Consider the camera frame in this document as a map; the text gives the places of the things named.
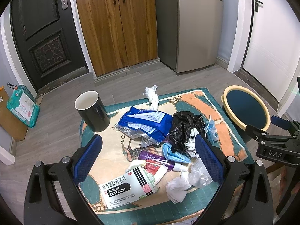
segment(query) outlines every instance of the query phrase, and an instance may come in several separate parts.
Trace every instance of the yellow trash can rim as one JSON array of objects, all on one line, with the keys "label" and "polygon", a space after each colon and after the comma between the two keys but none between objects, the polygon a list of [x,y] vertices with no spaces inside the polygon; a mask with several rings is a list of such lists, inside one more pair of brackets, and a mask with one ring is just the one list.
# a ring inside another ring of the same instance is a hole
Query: yellow trash can rim
[{"label": "yellow trash can rim", "polygon": [[241,129],[243,129],[244,131],[246,130],[246,124],[244,124],[241,120],[238,119],[238,117],[233,113],[233,111],[231,110],[231,108],[229,107],[229,104],[227,102],[227,94],[233,90],[240,90],[240,91],[246,92],[259,102],[259,104],[261,105],[261,107],[263,108],[263,110],[265,112],[265,117],[266,117],[266,125],[264,126],[262,131],[266,131],[269,128],[270,123],[271,123],[270,114],[269,114],[269,111],[268,111],[266,105],[254,92],[252,92],[251,90],[249,90],[245,87],[239,86],[239,85],[231,85],[231,86],[227,87],[224,90],[224,93],[221,97],[223,106],[224,106],[227,114],[231,118],[231,120],[234,121],[234,123],[237,126],[239,126]]}]

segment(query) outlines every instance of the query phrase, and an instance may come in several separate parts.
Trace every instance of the wooden floor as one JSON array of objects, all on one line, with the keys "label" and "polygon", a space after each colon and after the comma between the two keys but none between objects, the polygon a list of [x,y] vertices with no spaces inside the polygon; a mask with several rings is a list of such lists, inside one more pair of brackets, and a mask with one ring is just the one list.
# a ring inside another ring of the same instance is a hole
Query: wooden floor
[{"label": "wooden floor", "polygon": [[[81,118],[74,108],[76,98],[85,91],[96,90],[103,104],[111,105],[144,98],[145,87],[154,84],[158,85],[158,95],[207,87],[220,105],[221,95],[226,87],[240,85],[251,89],[233,73],[218,65],[176,75],[170,68],[158,62],[134,68],[128,75],[97,87],[93,75],[89,73],[49,92],[41,102],[36,126],[29,129],[26,139],[17,144],[15,164],[6,166],[0,163],[0,193],[21,222],[25,192],[34,163],[37,160],[45,164],[58,162],[64,156],[71,156],[80,147],[78,131]],[[267,106],[270,115],[275,115],[275,111]],[[277,135],[284,133],[274,125],[268,131]],[[251,140],[247,146],[256,158],[257,143]],[[264,163],[265,166],[270,165],[268,161]],[[58,184],[57,191],[66,214],[74,218]]]}]

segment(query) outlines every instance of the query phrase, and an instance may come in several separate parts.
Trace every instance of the trash can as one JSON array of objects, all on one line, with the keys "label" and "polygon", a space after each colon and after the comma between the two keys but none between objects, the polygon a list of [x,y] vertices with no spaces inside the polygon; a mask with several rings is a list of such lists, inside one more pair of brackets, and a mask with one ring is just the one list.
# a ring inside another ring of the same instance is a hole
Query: trash can
[{"label": "trash can", "polygon": [[249,89],[232,85],[222,95],[223,110],[231,119],[240,136],[247,143],[251,137],[245,132],[247,125],[266,131],[271,123],[264,102]]}]

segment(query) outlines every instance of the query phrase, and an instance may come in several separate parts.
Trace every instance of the black door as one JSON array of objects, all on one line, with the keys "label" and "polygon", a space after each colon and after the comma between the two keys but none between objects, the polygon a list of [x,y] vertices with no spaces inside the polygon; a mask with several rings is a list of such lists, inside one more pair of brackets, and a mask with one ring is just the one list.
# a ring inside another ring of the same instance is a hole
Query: black door
[{"label": "black door", "polygon": [[70,0],[66,0],[67,9],[63,9],[62,3],[62,0],[11,2],[16,48],[36,90],[86,66]]}]

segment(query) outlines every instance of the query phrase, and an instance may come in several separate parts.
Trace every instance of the white door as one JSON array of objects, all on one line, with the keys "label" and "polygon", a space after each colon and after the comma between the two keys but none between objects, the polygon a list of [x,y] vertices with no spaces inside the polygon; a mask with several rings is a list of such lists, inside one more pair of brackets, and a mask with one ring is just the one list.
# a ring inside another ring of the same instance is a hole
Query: white door
[{"label": "white door", "polygon": [[300,23],[286,0],[259,0],[243,68],[280,101],[300,57]]}]

